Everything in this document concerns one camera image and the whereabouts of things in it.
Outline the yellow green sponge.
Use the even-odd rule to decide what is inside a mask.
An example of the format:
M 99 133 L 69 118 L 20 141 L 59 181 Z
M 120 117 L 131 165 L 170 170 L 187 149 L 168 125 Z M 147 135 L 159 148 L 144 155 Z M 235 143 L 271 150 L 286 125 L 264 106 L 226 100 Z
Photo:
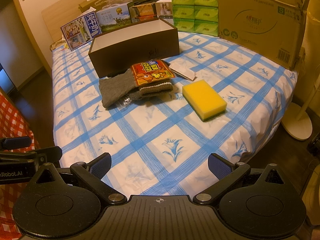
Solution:
M 182 94 L 202 121 L 226 111 L 227 102 L 204 80 L 183 86 Z

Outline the grey knit sock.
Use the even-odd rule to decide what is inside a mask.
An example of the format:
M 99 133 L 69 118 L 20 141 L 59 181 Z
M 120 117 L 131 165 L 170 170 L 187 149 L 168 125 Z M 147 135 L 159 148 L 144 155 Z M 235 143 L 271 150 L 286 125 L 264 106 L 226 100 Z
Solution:
M 131 69 L 114 77 L 100 79 L 99 89 L 103 107 L 111 106 L 135 87 L 136 82 Z

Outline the brown patterned knit sock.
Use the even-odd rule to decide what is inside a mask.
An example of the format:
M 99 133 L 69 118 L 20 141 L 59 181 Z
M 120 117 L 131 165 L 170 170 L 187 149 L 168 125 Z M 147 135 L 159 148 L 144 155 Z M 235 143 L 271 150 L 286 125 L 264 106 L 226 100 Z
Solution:
M 143 100 L 169 93 L 173 90 L 170 80 L 157 81 L 131 90 L 127 96 L 131 100 Z

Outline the white paper sachet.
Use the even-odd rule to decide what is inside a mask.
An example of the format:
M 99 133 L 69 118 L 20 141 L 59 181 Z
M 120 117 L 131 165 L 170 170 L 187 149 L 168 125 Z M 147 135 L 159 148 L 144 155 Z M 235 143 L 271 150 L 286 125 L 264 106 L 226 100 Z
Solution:
M 169 67 L 173 72 L 187 80 L 194 81 L 196 79 L 196 73 L 185 66 L 178 63 L 171 63 Z

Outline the red checkered cloth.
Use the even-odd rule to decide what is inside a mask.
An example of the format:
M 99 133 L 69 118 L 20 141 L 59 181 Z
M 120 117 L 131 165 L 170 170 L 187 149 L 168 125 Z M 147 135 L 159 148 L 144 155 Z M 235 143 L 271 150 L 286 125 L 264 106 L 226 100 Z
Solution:
M 31 145 L 16 152 L 33 150 L 39 144 L 29 124 L 14 106 L 7 94 L 1 90 L 1 138 L 29 136 Z M 1 185 L 1 239 L 19 239 L 21 233 L 12 217 L 12 208 L 26 187 L 26 183 Z

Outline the blue checkered bed sheet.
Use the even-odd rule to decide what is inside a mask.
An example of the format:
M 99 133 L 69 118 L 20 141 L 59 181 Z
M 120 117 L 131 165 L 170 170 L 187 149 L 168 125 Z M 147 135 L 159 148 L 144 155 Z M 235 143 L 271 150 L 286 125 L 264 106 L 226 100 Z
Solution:
M 181 32 L 179 41 L 180 54 L 168 61 L 217 91 L 225 113 L 202 121 L 183 97 L 188 80 L 180 77 L 167 95 L 104 108 L 89 44 L 53 51 L 53 135 L 61 166 L 108 152 L 112 167 L 103 181 L 122 194 L 193 196 L 216 182 L 210 154 L 247 162 L 273 137 L 297 73 L 218 37 Z

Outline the white fan base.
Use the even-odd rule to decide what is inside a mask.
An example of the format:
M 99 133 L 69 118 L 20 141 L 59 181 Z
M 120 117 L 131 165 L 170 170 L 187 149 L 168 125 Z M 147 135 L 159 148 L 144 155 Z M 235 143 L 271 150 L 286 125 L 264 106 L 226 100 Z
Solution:
M 319 76 L 317 77 L 317 80 L 315 81 L 315 84 L 302 107 L 291 102 L 283 115 L 281 120 L 282 126 L 291 137 L 297 140 L 304 141 L 312 134 L 312 122 L 306 113 L 306 109 L 310 105 L 310 102 L 316 95 L 317 91 L 319 91 Z

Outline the blue cartoon milk carton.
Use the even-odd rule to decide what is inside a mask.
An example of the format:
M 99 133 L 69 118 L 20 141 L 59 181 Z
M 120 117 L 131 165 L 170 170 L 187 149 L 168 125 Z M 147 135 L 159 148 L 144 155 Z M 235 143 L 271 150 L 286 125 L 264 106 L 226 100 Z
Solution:
M 87 44 L 102 33 L 94 11 L 63 25 L 61 31 L 71 51 Z

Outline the wooden headboard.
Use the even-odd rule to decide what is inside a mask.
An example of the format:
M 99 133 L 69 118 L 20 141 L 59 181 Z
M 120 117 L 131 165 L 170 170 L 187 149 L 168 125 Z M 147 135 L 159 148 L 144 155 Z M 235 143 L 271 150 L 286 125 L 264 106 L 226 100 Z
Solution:
M 62 36 L 61 27 L 95 4 L 95 0 L 59 0 L 44 9 L 41 14 L 52 40 L 58 41 Z

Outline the dark brown open box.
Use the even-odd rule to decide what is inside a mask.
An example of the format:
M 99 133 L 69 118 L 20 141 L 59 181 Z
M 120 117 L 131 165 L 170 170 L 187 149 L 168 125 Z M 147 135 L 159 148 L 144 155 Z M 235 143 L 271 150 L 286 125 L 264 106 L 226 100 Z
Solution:
M 100 34 L 88 53 L 100 79 L 121 74 L 136 63 L 179 54 L 178 29 L 160 18 Z

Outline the cow picture milk box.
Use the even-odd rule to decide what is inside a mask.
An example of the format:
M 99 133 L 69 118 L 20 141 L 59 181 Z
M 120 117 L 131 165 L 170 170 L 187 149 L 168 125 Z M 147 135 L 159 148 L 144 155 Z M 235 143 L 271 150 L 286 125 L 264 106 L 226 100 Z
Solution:
M 101 10 L 95 13 L 101 31 L 117 29 L 132 23 L 130 9 L 133 7 L 133 2 L 122 4 L 113 4 L 104 6 Z

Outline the large brown cardboard box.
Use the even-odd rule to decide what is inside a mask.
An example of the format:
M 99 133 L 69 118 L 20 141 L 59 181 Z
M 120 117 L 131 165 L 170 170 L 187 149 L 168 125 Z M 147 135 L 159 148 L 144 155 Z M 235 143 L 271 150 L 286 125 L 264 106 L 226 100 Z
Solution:
M 219 36 L 292 70 L 310 0 L 218 0 Z

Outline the flat brown cardboard box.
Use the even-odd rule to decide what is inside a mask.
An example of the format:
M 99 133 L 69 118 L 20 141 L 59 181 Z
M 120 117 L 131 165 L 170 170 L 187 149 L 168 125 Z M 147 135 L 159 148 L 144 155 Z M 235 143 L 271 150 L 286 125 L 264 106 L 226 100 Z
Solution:
M 97 8 L 103 3 L 104 3 L 103 0 L 85 0 L 79 4 L 78 8 L 80 9 L 81 12 L 84 12 L 88 10 L 90 7 Z

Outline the upper instant noodle bowl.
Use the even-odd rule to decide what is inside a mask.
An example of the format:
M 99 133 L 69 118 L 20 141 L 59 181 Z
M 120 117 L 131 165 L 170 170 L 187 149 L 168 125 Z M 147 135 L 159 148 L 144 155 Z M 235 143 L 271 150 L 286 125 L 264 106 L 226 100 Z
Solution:
M 155 2 L 134 5 L 133 9 L 137 17 L 157 15 Z

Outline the white humidifier product box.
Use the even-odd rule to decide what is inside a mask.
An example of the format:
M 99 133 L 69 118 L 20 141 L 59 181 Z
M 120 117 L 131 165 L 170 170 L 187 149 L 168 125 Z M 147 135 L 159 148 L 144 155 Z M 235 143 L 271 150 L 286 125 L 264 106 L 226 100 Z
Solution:
M 167 21 L 170 24 L 174 24 L 172 1 L 171 0 L 159 0 L 155 3 L 157 17 Z

